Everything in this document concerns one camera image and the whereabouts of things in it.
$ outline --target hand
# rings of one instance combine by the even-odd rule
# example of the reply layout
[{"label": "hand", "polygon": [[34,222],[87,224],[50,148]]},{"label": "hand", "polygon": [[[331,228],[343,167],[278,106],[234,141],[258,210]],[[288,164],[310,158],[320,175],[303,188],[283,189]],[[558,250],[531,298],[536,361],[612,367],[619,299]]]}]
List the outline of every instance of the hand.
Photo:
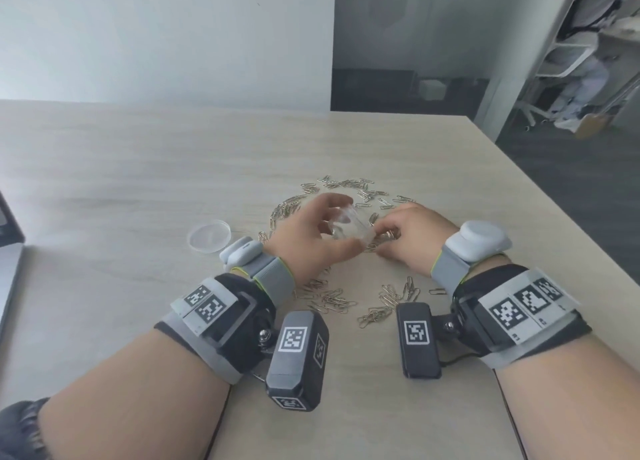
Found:
[{"label": "hand", "polygon": [[434,210],[416,203],[402,204],[376,222],[376,234],[399,231],[400,237],[378,246],[379,256],[404,262],[430,276],[442,245],[459,228]]},{"label": "hand", "polygon": [[364,250],[357,238],[323,239],[331,235],[328,221],[340,214],[338,207],[353,199],[343,194],[320,194],[292,216],[278,223],[265,243],[265,253],[279,257],[293,273],[298,286],[315,278],[334,263],[347,261]]}]

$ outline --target forearm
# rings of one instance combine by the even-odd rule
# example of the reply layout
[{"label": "forearm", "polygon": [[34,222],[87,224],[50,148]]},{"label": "forearm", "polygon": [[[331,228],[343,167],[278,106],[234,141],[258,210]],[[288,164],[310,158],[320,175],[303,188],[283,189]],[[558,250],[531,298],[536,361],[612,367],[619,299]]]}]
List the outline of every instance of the forearm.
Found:
[{"label": "forearm", "polygon": [[497,374],[532,460],[637,458],[640,375],[595,335]]},{"label": "forearm", "polygon": [[156,330],[135,339],[42,408],[56,460],[200,459],[229,385]]}]

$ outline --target person's left hand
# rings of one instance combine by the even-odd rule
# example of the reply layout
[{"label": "person's left hand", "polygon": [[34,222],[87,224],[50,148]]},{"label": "person's left hand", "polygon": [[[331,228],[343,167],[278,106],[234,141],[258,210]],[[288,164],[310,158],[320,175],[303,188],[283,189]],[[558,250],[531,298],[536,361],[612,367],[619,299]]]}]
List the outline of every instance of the person's left hand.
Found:
[{"label": "person's left hand", "polygon": [[264,244],[264,252],[279,257],[293,273],[298,286],[315,278],[334,263],[347,261],[364,251],[357,238],[323,239],[331,235],[329,223],[353,199],[331,192],[320,194],[292,216],[278,223]]}]

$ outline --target gray carpet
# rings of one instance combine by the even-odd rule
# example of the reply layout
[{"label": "gray carpet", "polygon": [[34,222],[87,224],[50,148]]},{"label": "gray carpet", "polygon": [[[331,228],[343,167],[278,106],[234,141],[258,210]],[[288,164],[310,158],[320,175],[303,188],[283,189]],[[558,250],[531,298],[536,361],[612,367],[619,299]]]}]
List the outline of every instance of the gray carpet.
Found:
[{"label": "gray carpet", "polygon": [[517,117],[498,147],[640,283],[640,131],[606,128],[579,141],[524,125]]}]

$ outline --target light wood surface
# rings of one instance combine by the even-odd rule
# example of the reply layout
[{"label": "light wood surface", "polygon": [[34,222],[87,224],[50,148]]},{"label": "light wood surface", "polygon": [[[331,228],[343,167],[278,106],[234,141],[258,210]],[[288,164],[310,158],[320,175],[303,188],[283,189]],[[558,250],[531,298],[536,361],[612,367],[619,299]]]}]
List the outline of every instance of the light wood surface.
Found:
[{"label": "light wood surface", "polygon": [[[224,219],[234,238],[255,237],[277,203],[325,174],[372,179],[457,223],[501,222],[511,257],[555,277],[640,366],[636,284],[464,117],[2,102],[0,127],[0,185],[30,245],[2,344],[2,406],[55,393],[220,272],[216,255],[188,249],[194,225]],[[372,254],[334,266],[331,286],[359,305],[324,316],[320,407],[283,411],[244,380],[214,457],[519,458],[480,362],[409,381],[395,319],[358,328],[380,286],[401,289],[407,274]],[[444,312],[433,282],[414,278],[420,299]]]}]

